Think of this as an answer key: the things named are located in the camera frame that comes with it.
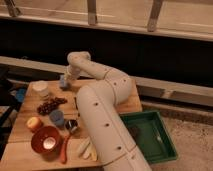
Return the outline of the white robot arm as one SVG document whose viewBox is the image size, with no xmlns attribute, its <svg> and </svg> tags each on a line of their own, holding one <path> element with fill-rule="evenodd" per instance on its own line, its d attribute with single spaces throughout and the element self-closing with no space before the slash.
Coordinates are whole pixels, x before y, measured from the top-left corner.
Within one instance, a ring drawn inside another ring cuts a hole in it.
<svg viewBox="0 0 213 171">
<path fill-rule="evenodd" d="M 152 171 L 115 109 L 131 94 L 130 76 L 93 62 L 86 51 L 71 52 L 67 60 L 71 80 L 76 80 L 81 71 L 95 78 L 79 89 L 76 104 L 104 171 Z"/>
</svg>

